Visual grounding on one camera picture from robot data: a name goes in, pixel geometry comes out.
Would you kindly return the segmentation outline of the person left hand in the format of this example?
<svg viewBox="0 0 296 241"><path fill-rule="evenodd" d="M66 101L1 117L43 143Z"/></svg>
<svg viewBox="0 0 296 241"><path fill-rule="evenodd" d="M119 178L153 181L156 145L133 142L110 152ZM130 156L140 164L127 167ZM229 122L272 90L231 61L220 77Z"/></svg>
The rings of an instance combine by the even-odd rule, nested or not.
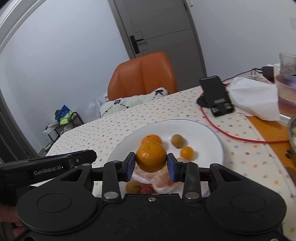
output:
<svg viewBox="0 0 296 241"><path fill-rule="evenodd" d="M15 207L1 204L0 212L1 222L14 223L16 225L16 228L13 229L13 234L15 237L21 235L25 231L24 226L21 224L18 218Z"/></svg>

